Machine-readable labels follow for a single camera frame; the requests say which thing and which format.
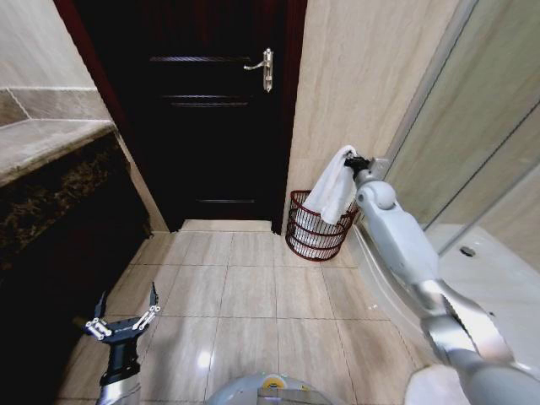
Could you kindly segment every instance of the tiled floor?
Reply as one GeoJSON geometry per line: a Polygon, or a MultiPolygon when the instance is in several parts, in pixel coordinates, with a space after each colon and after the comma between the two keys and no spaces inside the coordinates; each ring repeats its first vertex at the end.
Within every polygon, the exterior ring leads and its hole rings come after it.
{"type": "MultiPolygon", "coordinates": [[[[144,401],[202,402],[266,371],[350,404],[399,404],[420,366],[346,249],[319,264],[270,232],[156,234],[111,292],[106,318],[141,315],[152,280],[163,310],[138,345],[144,401]]],[[[58,403],[92,403],[106,357],[105,345],[82,337],[58,403]]]]}

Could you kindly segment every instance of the red wire basket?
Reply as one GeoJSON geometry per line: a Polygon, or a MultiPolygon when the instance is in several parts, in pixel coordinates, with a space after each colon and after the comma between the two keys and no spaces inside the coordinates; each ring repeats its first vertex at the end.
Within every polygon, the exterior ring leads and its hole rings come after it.
{"type": "Polygon", "coordinates": [[[290,193],[285,240],[290,250],[298,256],[313,262],[324,262],[339,253],[359,210],[356,202],[351,202],[337,224],[327,224],[319,213],[304,207],[303,203],[310,192],[311,190],[294,190],[290,193]]]}

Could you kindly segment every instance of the door handle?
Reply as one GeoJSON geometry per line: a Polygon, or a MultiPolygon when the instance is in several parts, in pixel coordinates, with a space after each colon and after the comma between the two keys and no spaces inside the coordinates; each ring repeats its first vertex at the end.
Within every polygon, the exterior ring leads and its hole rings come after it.
{"type": "Polygon", "coordinates": [[[262,53],[262,62],[255,66],[244,66],[244,70],[255,70],[258,68],[262,68],[262,88],[265,89],[267,93],[270,93],[273,80],[273,51],[270,48],[267,48],[262,53]]]}

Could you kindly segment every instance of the glass shower door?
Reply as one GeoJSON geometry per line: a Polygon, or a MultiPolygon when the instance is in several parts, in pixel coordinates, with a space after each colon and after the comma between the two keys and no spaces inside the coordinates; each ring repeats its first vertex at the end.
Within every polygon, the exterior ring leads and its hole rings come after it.
{"type": "Polygon", "coordinates": [[[540,367],[540,2],[480,0],[386,175],[441,275],[540,367]]]}

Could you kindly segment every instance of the robotic arm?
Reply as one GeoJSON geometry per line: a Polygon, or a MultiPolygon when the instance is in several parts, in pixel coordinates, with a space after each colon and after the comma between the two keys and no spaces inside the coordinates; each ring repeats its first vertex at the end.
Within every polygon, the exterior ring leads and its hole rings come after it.
{"type": "Polygon", "coordinates": [[[537,402],[540,381],[518,368],[489,315],[440,278],[439,256],[392,186],[375,178],[374,163],[346,160],[354,170],[356,202],[385,264],[428,314],[421,325],[437,357],[456,369],[472,405],[537,402]]]}

